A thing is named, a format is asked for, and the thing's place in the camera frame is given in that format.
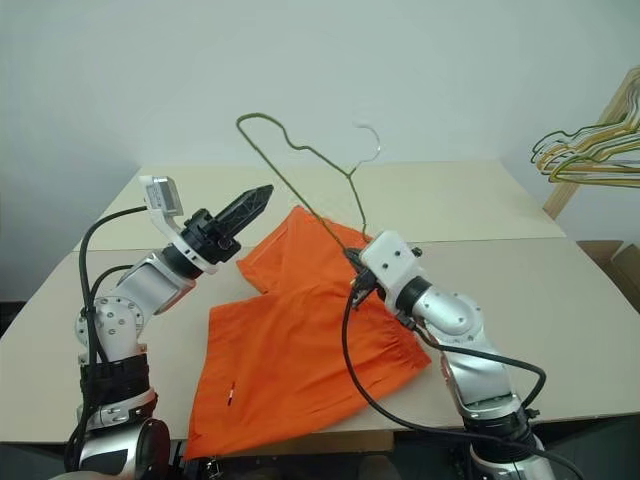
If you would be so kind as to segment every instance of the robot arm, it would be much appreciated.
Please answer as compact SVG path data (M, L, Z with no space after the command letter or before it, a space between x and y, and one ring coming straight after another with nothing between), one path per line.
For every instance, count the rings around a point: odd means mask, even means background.
M117 286L95 299L96 334L104 351L91 380L97 403L79 440L79 469L119 479L164 478L169 434L152 417L157 395L149 384L146 345L138 337L153 315L169 309L203 273L229 260L240 249L234 236L264 211L271 185L249 190L213 217L198 210L180 231L173 217L182 215L175 184L167 177L141 177L152 222L171 242L131 267ZM88 325L80 316L78 339L88 341ZM90 383L88 353L80 355L83 391ZM78 408L82 418L83 406Z
M422 325L429 339L441 347L496 355L485 334L481 308L466 295L432 285L415 253L396 232L385 231L359 254L361 266L375 277L375 288L382 289L387 310ZM368 293L362 292L357 301ZM468 431L542 448L502 363L458 352L441 353L442 373ZM478 443L471 447L471 456L488 480L555 478L546 459L518 449Z

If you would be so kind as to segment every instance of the orange shorts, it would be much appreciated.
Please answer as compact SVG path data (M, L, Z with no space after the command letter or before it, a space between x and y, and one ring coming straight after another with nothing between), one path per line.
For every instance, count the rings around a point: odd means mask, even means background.
M359 232L328 224L345 245L364 246ZM238 266L262 295L211 309L186 458L308 434L366 406L340 340L355 272L320 223L294 208ZM375 294L353 312L349 328L358 376L376 398L430 363Z

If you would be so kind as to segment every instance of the green wire hanger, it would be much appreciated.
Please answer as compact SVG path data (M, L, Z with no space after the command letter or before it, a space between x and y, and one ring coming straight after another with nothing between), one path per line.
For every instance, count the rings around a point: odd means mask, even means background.
M371 161L375 160L378 157L378 155L380 154L380 137L378 136L377 132L369 125L366 125L366 124L355 124L356 128L365 128L365 129L371 131L373 133L373 135L375 136L376 141L378 142L378 146L377 146L377 149L376 149L376 153L372 158L367 159L367 160L361 160L351 170L346 171L346 170L343 170L342 168L340 168L335 163L333 163L331 160L329 160L327 157L325 157L323 154L321 154L315 148L313 148L313 147L311 147L309 145L296 145L296 144L294 144L291 141L291 139L289 138L289 134L287 133L287 129L284 127L284 125L282 123L280 123L278 120L276 120L275 118L273 118L272 116L267 115L266 113L260 113L260 112L247 113L245 115L242 115L242 116L238 117L238 119L236 120L236 128L240 131L240 133L242 134L244 139L249 143L249 145L251 145L251 147L258 153L258 155L260 155L260 157L262 157L262 159L267 163L267 165L269 165L271 170L273 170L274 173L276 175L278 175L278 177L280 177L280 179L289 188L289 190L291 190L291 192L293 192L293 194L296 197L298 197L300 202L302 202L302 204L307 208L307 210L309 210L309 212L311 212L311 214L322 224L322 226L327 230L327 232L329 232L329 234L333 237L333 239L336 242L338 242L338 244L340 245L340 248L342 248L343 251L347 250L347 247L345 247L345 245L342 243L340 238L338 238L338 236L335 234L335 232L333 230L331 230L329 225L327 225L325 220L313 209L313 207L304 198L304 196L300 192L298 192L298 190L291 184L291 182L289 182L289 180L287 180L287 178L280 172L280 170L278 170L278 168L273 164L273 162L271 160L269 160L267 155L262 150L260 150L260 147L258 147L258 145L256 145L256 143L249 137L247 132L245 132L242 129L242 127L241 127L242 122L244 122L245 120L253 119L253 118L261 118L263 120L267 120L267 121L273 123L274 125L277 125L282 130L282 133L284 135L284 140L285 140L285 142L287 142L287 145L289 145L289 147L291 147L292 149L297 150L297 151L307 150L307 151L313 153L316 157L318 157L320 160L322 160L324 163L329 165L331 168L333 168L334 170L339 172L342 176L344 176L347 179L347 182L349 182L349 186L351 187L351 191L353 192L353 196L354 196L354 198L356 200L356 204L358 205L358 210L360 212L360 218L362 219L362 231L361 231L362 238L364 239L365 242L367 242L368 241L368 238L367 238L367 235L366 235L367 218L366 218L366 216L364 214L364 209L362 207L362 202L360 201L360 196L358 195L358 191L356 190L356 187L355 187L355 185L353 183L353 174L356 172L356 170L358 169L358 167L360 165L362 165L365 162L371 162Z

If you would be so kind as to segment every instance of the white wall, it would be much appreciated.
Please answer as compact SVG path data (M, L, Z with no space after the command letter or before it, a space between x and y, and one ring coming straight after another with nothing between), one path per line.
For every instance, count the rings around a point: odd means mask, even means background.
M4 299L34 292L137 165L258 162L234 128L249 111L344 163L371 149L354 120L378 130L380 161L497 158L542 202L531 145L596 119L640 63L637 0L6 0L0 15ZM583 188L560 222L639 241L639 207Z

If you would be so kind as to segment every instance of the hanger hook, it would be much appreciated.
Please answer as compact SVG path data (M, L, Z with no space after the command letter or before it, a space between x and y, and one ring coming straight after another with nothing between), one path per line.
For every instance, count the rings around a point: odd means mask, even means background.
M382 147L380 145L380 136L378 135L378 132L376 132L375 128L373 128L371 125L369 125L367 123L358 123L358 122L354 122L353 126L356 127L356 128L364 128L365 130L369 130L371 133L373 133L373 136L376 139L376 153L371 158L368 158L368 159L365 159L365 160L360 160L357 163L357 165L353 168L352 172L354 172L363 163L373 162L376 158L378 158L378 155L380 155L380 150L382 150Z

